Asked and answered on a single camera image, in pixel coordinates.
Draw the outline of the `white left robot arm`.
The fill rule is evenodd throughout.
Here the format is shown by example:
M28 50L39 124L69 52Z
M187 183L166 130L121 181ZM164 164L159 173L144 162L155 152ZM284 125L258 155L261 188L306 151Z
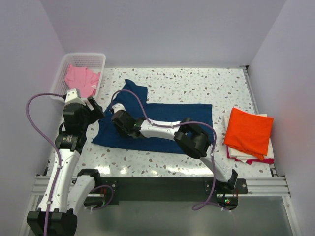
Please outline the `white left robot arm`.
M82 170L71 187L72 177L84 144L88 126L104 118L102 107L94 98L87 101L64 95L64 122L55 141L48 142L55 150L55 160L44 196L35 211L27 215L27 224L36 236L73 236L78 224L78 210L89 192L102 187L96 169Z

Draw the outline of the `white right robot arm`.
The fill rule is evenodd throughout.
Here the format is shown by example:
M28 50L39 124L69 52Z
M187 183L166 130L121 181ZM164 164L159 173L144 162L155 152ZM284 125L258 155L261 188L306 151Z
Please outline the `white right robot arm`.
M215 142L202 129L202 122L186 118L182 121L163 122L146 118L134 119L124 109L111 109L111 121L121 136L137 138L158 138L174 141L185 155L200 159L214 174L224 193L231 193L237 187L238 174L228 164L214 157Z

